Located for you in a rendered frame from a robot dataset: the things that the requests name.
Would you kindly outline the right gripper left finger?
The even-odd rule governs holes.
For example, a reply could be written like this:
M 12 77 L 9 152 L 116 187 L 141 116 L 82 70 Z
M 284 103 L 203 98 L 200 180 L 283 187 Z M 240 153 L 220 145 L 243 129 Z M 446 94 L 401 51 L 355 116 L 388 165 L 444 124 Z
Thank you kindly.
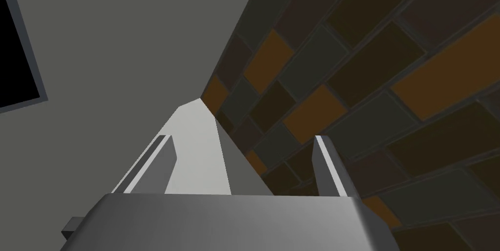
M 176 160 L 173 138 L 158 135 L 112 192 L 165 193 Z

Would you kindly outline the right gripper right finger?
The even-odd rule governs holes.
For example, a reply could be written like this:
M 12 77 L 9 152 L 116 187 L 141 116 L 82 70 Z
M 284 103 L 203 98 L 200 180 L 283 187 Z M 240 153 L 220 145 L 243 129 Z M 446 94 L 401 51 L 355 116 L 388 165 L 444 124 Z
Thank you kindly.
M 341 174 L 343 165 L 328 136 L 314 137 L 312 165 L 319 196 L 348 196 Z

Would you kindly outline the dark window with grey frame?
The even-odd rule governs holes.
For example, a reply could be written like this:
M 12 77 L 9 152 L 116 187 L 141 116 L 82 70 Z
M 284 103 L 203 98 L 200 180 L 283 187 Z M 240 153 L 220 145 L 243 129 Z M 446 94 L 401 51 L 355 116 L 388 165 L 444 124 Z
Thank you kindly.
M 0 0 L 0 113 L 47 101 L 17 0 Z

